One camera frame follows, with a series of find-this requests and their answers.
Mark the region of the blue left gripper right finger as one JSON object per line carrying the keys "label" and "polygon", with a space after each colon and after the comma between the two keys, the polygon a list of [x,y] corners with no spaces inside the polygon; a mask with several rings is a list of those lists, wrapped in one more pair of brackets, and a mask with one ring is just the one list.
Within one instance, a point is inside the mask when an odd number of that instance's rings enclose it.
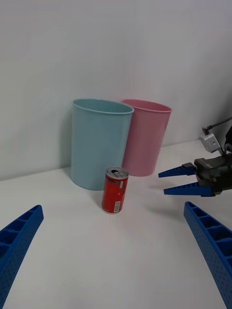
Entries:
{"label": "blue left gripper right finger", "polygon": [[232,231],[191,202],[184,217],[204,256],[226,308],[232,308]]}

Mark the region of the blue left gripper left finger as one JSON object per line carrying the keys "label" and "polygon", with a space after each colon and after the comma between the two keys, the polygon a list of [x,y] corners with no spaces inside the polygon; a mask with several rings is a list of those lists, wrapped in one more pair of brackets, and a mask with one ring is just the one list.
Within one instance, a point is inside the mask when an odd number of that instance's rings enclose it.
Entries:
{"label": "blue left gripper left finger", "polygon": [[29,246],[44,219],[41,205],[36,205],[0,231],[0,308],[3,308],[11,286]]}

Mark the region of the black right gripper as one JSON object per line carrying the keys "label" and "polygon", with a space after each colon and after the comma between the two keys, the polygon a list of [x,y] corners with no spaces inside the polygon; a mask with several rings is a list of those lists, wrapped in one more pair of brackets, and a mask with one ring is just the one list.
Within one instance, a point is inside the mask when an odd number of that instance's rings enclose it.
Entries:
{"label": "black right gripper", "polygon": [[232,189],[232,154],[211,159],[195,159],[194,165],[186,163],[158,174],[159,178],[194,175],[197,183],[164,189],[165,195],[214,197]]}

